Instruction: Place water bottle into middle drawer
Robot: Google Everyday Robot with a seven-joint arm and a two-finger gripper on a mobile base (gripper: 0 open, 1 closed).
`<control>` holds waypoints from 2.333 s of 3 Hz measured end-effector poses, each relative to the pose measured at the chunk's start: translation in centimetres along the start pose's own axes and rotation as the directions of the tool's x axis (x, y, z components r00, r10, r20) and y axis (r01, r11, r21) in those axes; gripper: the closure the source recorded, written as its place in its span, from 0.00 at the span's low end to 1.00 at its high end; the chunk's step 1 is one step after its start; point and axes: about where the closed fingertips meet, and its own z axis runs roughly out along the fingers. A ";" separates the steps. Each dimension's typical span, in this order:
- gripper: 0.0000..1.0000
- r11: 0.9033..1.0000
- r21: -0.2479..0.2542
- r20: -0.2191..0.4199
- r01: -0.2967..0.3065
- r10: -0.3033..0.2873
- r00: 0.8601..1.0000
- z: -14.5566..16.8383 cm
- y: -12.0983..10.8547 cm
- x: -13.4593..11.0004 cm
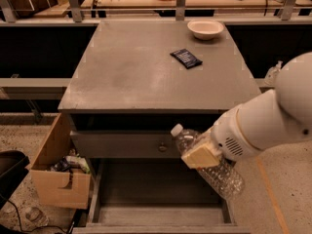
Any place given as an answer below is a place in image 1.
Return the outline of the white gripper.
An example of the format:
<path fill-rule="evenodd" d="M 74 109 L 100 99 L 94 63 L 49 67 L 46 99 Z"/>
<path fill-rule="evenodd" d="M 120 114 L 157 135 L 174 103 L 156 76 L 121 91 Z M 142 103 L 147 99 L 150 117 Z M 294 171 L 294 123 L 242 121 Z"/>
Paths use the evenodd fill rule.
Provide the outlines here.
<path fill-rule="evenodd" d="M 262 150 L 254 147 L 246 138 L 239 122 L 242 104 L 224 112 L 211 129 L 211 142 L 195 145 L 182 145 L 181 159 L 190 169 L 203 169 L 218 166 L 221 152 L 231 161 L 240 161 L 258 156 Z"/>

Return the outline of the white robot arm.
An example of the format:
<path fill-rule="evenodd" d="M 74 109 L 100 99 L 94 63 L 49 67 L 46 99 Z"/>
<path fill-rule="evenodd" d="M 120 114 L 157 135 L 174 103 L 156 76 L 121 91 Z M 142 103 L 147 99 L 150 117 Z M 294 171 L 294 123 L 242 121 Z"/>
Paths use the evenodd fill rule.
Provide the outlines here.
<path fill-rule="evenodd" d="M 182 155 L 191 169 L 219 158 L 240 161 L 286 143 L 312 139 L 312 53 L 290 60 L 272 89 L 223 113 Z"/>

